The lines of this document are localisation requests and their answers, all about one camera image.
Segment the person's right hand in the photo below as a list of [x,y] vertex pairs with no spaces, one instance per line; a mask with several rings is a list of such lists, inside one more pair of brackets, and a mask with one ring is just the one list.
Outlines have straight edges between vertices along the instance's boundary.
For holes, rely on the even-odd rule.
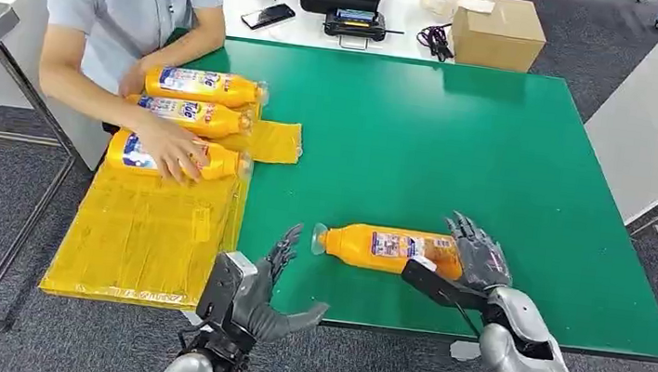
[[207,144],[189,130],[150,113],[134,127],[142,149],[150,155],[163,178],[182,182],[201,178],[207,164]]

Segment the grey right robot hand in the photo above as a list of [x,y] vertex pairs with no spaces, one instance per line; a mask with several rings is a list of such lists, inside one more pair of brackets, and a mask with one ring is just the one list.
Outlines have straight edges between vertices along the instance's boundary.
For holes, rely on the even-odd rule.
[[445,222],[459,253],[461,285],[483,293],[498,286],[512,286],[511,272],[499,243],[458,211],[454,210]]

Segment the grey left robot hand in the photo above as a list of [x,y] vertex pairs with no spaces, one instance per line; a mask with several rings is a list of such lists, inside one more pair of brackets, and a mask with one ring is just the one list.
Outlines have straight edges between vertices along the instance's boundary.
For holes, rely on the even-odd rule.
[[315,302],[305,312],[283,314],[271,305],[273,287],[296,256],[295,246],[303,230],[296,224],[279,238],[266,256],[256,263],[257,274],[250,289],[233,302],[232,321],[258,341],[271,342],[291,333],[317,326],[329,311],[325,302]]

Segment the person's left hand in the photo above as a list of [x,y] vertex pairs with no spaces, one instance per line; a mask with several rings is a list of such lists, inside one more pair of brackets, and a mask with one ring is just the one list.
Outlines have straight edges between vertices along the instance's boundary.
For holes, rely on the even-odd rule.
[[142,94],[145,89],[146,73],[149,67],[145,60],[138,60],[119,82],[118,95],[129,97]]

